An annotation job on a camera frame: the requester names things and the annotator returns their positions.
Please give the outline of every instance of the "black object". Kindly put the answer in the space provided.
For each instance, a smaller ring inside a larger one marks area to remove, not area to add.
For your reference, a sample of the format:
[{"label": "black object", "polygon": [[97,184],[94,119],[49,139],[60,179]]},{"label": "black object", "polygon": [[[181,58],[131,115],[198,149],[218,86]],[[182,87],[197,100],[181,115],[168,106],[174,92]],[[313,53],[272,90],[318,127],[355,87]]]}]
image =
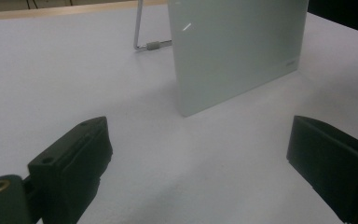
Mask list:
[{"label": "black object", "polygon": [[0,176],[0,224],[77,223],[111,161],[105,117],[84,121],[34,158],[24,180]]},{"label": "black object", "polygon": [[358,140],[296,116],[287,159],[346,223],[358,224]]},{"label": "black object", "polygon": [[308,12],[358,30],[358,0],[310,0]]}]

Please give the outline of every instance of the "metal stand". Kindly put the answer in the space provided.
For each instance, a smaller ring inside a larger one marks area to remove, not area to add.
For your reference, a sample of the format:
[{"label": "metal stand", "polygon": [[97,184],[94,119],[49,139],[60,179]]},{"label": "metal stand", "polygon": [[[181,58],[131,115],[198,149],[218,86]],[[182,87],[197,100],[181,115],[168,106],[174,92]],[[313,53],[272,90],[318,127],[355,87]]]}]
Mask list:
[{"label": "metal stand", "polygon": [[167,41],[155,41],[150,42],[142,46],[138,46],[138,40],[139,40],[139,30],[141,28],[141,17],[142,17],[142,8],[144,7],[144,0],[138,0],[138,11],[136,14],[136,25],[135,25],[135,37],[133,39],[133,47],[137,51],[144,51],[144,50],[154,50],[154,49],[160,49],[164,47],[168,47],[172,45],[171,40]]}]

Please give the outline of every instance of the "frosted glass sheet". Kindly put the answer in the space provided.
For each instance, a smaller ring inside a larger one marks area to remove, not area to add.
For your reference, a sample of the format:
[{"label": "frosted glass sheet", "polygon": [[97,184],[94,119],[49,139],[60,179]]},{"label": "frosted glass sheet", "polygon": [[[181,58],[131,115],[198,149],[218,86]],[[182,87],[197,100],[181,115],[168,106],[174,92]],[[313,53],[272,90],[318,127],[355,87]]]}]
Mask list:
[{"label": "frosted glass sheet", "polygon": [[184,116],[297,69],[308,0],[168,0]]}]

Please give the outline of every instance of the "white table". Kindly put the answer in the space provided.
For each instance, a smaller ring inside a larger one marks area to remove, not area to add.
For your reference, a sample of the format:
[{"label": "white table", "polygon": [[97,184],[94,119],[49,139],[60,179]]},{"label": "white table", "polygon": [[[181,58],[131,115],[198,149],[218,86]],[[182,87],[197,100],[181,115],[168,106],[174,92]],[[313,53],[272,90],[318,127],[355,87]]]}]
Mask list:
[{"label": "white table", "polygon": [[[308,15],[300,68],[183,118],[172,49],[135,53],[135,8],[0,21],[0,175],[107,116],[113,161],[79,223],[341,223],[287,162],[293,115],[358,138],[358,32]],[[141,42],[170,38],[147,7]]]}]

